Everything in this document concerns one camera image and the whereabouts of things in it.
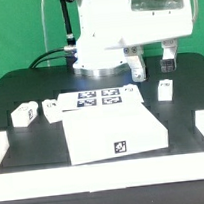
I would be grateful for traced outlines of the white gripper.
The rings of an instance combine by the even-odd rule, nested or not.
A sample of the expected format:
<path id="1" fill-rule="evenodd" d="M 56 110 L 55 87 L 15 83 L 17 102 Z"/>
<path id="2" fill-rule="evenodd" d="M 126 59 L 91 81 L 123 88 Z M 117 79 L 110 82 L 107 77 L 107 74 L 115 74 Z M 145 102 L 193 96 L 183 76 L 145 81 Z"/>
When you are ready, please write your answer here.
<path id="1" fill-rule="evenodd" d="M 132 46 L 162 42 L 161 71 L 173 72 L 177 66 L 177 40 L 193 30 L 190 0 L 103 0 L 101 12 L 105 18 L 108 48 L 124 48 L 132 80 L 146 79 L 143 48 Z"/>

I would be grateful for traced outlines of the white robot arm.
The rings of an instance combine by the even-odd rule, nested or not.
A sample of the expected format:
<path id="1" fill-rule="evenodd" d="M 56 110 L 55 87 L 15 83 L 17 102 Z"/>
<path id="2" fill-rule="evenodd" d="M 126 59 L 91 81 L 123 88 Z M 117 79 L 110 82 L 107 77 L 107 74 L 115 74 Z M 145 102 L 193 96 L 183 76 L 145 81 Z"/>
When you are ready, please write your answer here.
<path id="1" fill-rule="evenodd" d="M 192 33 L 191 0 L 77 0 L 81 35 L 74 72 L 105 76 L 128 67 L 146 79 L 143 46 L 160 43 L 163 72 L 176 69 L 177 40 Z"/>

